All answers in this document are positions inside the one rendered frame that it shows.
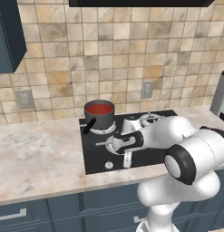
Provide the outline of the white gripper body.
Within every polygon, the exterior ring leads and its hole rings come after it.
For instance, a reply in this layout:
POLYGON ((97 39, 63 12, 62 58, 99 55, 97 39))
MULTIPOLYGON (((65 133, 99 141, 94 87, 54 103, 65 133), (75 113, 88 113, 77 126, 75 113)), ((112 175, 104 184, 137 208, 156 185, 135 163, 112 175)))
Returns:
POLYGON ((131 152, 124 153, 123 166, 126 169, 128 169, 131 166, 131 152))

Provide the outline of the red marinara sauce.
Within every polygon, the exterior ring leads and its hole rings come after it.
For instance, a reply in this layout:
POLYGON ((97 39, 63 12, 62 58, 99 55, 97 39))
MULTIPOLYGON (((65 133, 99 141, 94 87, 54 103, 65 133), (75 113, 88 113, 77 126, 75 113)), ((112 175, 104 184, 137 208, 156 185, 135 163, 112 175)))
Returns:
POLYGON ((108 104, 98 103, 92 104, 86 108, 86 111, 90 114, 102 115, 108 114, 113 111, 113 107, 108 104))

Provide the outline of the black hob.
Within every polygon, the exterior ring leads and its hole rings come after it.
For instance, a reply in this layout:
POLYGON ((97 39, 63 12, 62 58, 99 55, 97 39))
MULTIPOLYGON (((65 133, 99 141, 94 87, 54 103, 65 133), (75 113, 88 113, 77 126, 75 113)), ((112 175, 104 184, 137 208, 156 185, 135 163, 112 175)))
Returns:
MULTIPOLYGON (((176 116, 173 110, 139 112, 130 114, 120 114, 114 116, 113 125, 108 130, 90 130, 87 134, 83 133, 86 126, 86 119, 80 119, 81 138, 83 145, 84 167, 87 175, 125 169, 123 166, 124 155, 115 153, 112 150, 110 141, 117 131, 122 131, 124 123, 128 119, 136 120, 135 127, 140 124, 142 127, 155 121, 160 121, 166 117, 176 116), (105 163, 110 161, 113 164, 112 169, 106 169, 105 163)), ((162 164, 164 162, 165 149, 142 149, 134 151, 131 154, 130 168, 138 168, 148 165, 162 164)))

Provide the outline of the dark blue drawer front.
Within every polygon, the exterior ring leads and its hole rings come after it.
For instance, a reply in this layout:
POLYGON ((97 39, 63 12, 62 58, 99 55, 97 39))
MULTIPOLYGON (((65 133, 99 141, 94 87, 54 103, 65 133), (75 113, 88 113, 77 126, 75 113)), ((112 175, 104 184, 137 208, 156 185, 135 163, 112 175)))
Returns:
POLYGON ((146 207, 119 208, 86 216, 69 217, 53 221, 54 232, 135 232, 140 223, 133 217, 145 218, 146 207))
POLYGON ((45 199, 0 206, 0 216, 18 213, 27 209, 25 217, 0 221, 0 232, 54 232, 45 199))
POLYGON ((137 184, 115 188, 98 189, 82 193, 48 198, 47 204, 55 218, 76 216, 86 210, 140 204, 137 184))

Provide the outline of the dark blue base cupboard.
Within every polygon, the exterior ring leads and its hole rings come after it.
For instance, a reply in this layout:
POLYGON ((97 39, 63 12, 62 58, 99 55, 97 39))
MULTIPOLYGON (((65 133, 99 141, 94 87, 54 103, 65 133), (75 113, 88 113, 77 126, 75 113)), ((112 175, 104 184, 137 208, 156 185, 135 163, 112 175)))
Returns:
POLYGON ((173 224, 180 232, 209 232, 224 228, 224 169, 216 170, 219 193, 210 199, 182 202, 175 209, 173 224))

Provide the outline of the grey countertop appliance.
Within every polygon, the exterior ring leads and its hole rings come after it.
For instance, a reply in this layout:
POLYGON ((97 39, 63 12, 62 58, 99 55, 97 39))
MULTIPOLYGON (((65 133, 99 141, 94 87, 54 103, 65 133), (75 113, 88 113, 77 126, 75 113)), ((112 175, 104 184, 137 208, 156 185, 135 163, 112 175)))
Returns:
POLYGON ((224 71, 221 72, 210 109, 213 114, 224 121, 224 71))

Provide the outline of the black range hood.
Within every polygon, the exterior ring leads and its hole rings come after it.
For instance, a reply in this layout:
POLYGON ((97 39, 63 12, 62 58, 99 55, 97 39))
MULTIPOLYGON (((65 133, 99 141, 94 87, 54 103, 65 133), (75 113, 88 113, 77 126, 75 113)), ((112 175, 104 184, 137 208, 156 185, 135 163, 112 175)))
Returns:
POLYGON ((68 0, 70 7, 208 7, 215 0, 68 0))

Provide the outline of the grey wall outlet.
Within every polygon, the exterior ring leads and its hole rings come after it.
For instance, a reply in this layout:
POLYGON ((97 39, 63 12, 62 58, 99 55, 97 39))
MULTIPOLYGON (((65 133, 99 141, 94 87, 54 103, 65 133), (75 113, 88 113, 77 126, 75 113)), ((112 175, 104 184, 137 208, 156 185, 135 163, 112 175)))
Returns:
POLYGON ((150 98, 153 91, 153 82, 143 82, 141 89, 141 97, 143 99, 150 98))
POLYGON ((31 89, 15 90, 15 97, 20 109, 32 109, 34 107, 34 97, 31 89))

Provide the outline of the dark blue wall cupboard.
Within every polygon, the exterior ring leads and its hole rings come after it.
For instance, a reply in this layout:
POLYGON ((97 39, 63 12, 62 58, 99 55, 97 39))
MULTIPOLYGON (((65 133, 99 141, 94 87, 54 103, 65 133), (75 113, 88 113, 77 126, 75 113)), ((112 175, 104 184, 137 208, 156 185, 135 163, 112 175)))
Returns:
POLYGON ((16 0, 0 0, 0 73, 14 73, 27 52, 16 0))

